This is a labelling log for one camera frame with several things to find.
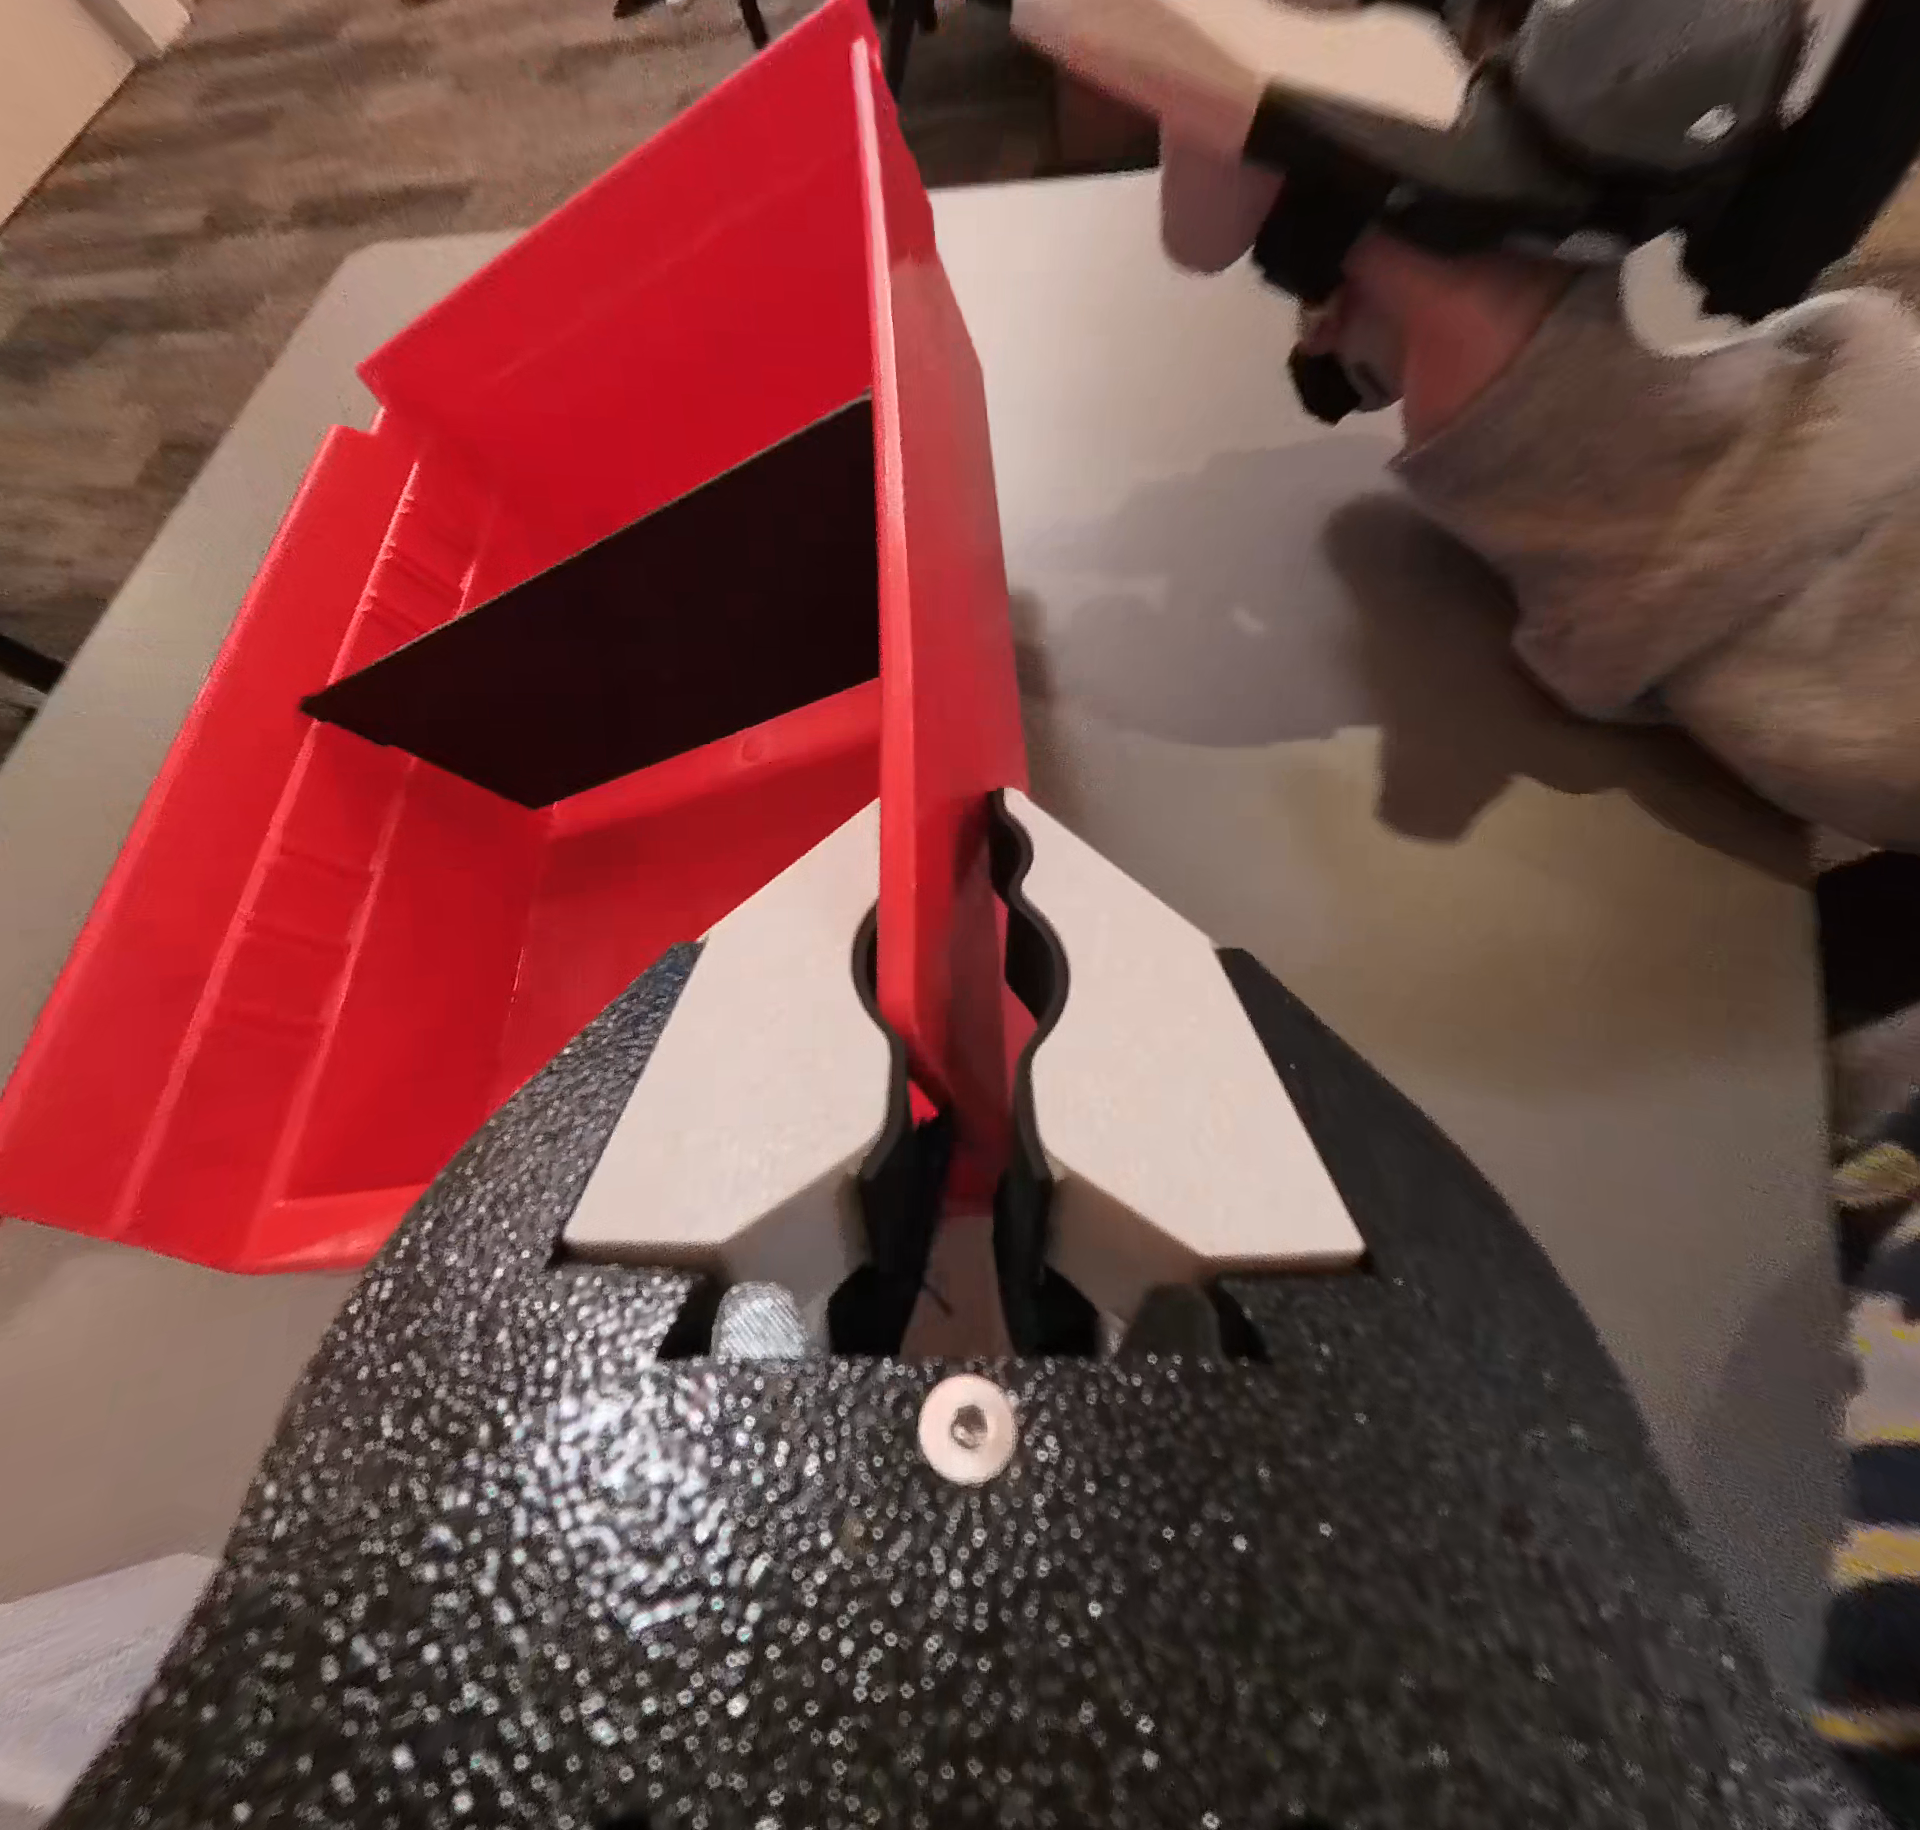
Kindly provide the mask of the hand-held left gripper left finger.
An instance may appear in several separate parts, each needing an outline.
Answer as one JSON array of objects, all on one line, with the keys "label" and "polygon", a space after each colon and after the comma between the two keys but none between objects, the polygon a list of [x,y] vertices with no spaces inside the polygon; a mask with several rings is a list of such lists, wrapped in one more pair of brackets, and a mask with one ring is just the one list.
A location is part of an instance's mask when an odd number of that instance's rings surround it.
[{"label": "hand-held left gripper left finger", "polygon": [[563,1226],[580,1261],[773,1286],[833,1355],[899,1355],[956,1121],[876,1001],[879,804],[701,936]]}]

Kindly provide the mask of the white door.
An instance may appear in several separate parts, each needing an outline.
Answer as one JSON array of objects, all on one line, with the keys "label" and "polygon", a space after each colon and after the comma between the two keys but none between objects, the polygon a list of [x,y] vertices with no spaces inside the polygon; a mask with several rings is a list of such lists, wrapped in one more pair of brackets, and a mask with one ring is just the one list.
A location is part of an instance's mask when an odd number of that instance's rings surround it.
[{"label": "white door", "polygon": [[194,0],[2,0],[2,215],[128,74],[181,41]]}]

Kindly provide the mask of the clear plastic bin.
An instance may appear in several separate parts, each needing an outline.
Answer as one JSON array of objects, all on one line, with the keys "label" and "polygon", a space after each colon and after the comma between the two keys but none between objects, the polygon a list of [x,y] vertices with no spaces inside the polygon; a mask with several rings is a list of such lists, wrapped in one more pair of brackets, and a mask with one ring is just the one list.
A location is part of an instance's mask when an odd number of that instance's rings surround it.
[{"label": "clear plastic bin", "polygon": [[148,1690],[216,1564],[172,1554],[2,1609],[2,1823],[46,1823]]}]

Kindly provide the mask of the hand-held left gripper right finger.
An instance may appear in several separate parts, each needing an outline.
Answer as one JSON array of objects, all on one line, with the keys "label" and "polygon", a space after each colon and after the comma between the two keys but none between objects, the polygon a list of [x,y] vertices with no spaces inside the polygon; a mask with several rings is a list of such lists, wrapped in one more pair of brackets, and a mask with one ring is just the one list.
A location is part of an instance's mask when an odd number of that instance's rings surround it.
[{"label": "hand-held left gripper right finger", "polygon": [[1226,954],[1022,790],[991,796],[1015,1048],[992,1204],[1021,1355],[1094,1355],[1157,1290],[1346,1273],[1366,1243]]}]

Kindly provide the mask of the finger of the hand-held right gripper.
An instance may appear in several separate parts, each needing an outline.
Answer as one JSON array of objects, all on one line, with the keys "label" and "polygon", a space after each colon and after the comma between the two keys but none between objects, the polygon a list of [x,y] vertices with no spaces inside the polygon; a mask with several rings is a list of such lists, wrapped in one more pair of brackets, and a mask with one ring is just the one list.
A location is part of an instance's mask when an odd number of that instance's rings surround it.
[{"label": "finger of the hand-held right gripper", "polygon": [[1471,69],[1435,17],[1281,0],[1013,0],[1013,34],[1175,136],[1246,136],[1267,98],[1451,129]]},{"label": "finger of the hand-held right gripper", "polygon": [[1159,237],[1187,275],[1218,275],[1248,257],[1281,192],[1281,172],[1159,135]]}]

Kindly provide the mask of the person's right hand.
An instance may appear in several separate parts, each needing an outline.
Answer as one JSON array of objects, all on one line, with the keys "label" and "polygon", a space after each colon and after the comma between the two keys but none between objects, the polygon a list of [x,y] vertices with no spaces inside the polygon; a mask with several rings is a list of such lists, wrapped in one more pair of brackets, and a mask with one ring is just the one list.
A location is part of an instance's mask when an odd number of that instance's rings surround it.
[{"label": "person's right hand", "polygon": [[1394,392],[1402,439],[1449,428],[1529,344],[1578,280],[1527,254],[1432,254],[1369,233],[1346,260],[1325,329],[1362,383]]}]

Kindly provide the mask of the red plastic bin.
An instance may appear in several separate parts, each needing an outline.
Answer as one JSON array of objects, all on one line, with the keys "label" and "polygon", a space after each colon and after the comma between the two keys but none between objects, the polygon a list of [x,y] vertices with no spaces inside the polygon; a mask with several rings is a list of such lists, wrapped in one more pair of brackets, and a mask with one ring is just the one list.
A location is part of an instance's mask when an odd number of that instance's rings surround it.
[{"label": "red plastic bin", "polygon": [[363,367],[4,1085],[4,1217],[363,1265],[667,950],[879,805],[876,1003],[978,1152],[1026,785],[991,422],[866,0]]}]

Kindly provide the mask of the person's right forearm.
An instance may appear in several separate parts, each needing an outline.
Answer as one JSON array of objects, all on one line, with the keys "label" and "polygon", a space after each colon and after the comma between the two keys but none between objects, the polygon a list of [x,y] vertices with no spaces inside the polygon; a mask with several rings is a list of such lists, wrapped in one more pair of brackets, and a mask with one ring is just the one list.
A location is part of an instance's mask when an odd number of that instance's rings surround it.
[{"label": "person's right forearm", "polygon": [[1513,599],[1568,712],[1683,731],[1788,815],[1918,842],[1918,325],[1821,292],[1661,352],[1618,270],[1406,447],[1407,500]]}]

